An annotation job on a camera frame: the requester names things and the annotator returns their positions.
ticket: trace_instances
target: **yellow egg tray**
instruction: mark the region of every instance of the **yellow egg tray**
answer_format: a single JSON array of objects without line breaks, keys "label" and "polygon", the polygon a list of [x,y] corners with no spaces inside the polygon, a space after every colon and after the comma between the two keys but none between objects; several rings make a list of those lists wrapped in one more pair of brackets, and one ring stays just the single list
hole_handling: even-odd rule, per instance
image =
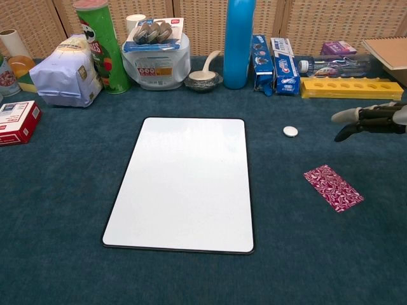
[{"label": "yellow egg tray", "polygon": [[403,89],[388,79],[301,78],[301,97],[401,100]]}]

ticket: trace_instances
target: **blue bottle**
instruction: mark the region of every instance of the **blue bottle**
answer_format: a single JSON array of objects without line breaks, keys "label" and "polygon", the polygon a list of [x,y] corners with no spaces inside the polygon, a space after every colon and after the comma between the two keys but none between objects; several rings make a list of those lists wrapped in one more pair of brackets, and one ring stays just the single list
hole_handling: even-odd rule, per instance
[{"label": "blue bottle", "polygon": [[223,84],[229,89],[246,85],[253,14],[256,0],[229,0],[224,40]]}]

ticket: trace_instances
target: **blue carpet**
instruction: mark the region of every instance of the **blue carpet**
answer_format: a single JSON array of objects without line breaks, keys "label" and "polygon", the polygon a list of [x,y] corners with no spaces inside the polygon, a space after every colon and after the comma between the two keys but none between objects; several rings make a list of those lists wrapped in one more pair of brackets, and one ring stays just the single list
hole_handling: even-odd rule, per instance
[{"label": "blue carpet", "polygon": [[[3,102],[32,99],[43,117],[31,141],[0,148],[0,304],[405,304],[407,136],[335,143],[342,126],[330,122],[383,102],[267,98],[250,83],[208,94],[134,86],[87,109],[48,107],[31,93]],[[245,120],[253,254],[102,246],[148,116]],[[285,137],[286,125],[298,137]],[[336,213],[302,176],[323,164],[365,200]]]}]

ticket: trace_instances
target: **red box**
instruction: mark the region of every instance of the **red box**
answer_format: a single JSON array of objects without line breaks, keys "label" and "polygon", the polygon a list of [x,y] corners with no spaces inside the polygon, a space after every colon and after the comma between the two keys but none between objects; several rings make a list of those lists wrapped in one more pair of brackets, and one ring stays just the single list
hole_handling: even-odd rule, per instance
[{"label": "red box", "polygon": [[28,143],[42,112],[33,100],[0,108],[0,146]]}]

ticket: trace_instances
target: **pink patterned card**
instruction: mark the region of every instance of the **pink patterned card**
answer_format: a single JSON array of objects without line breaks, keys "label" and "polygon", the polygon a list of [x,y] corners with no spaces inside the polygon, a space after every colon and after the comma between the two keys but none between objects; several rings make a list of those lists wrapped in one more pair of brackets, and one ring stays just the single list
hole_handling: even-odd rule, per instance
[{"label": "pink patterned card", "polygon": [[304,177],[337,212],[343,212],[364,200],[348,182],[327,165],[304,173]]}]

